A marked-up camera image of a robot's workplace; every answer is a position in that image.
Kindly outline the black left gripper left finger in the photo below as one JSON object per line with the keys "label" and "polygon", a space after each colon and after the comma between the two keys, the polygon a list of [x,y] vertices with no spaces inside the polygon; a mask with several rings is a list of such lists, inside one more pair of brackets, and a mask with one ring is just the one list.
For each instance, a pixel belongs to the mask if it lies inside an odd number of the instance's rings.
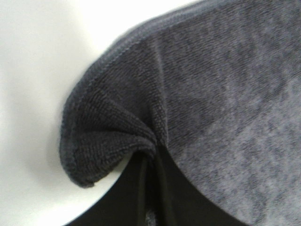
{"label": "black left gripper left finger", "polygon": [[145,226],[147,159],[133,154],[117,182],[69,226]]}

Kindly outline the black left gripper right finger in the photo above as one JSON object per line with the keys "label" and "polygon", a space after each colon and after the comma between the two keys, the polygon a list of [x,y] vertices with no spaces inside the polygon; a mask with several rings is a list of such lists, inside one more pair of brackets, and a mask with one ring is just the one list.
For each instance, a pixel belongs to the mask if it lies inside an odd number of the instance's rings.
{"label": "black left gripper right finger", "polygon": [[166,148],[159,148],[154,159],[160,226],[243,226],[207,199],[183,175]]}

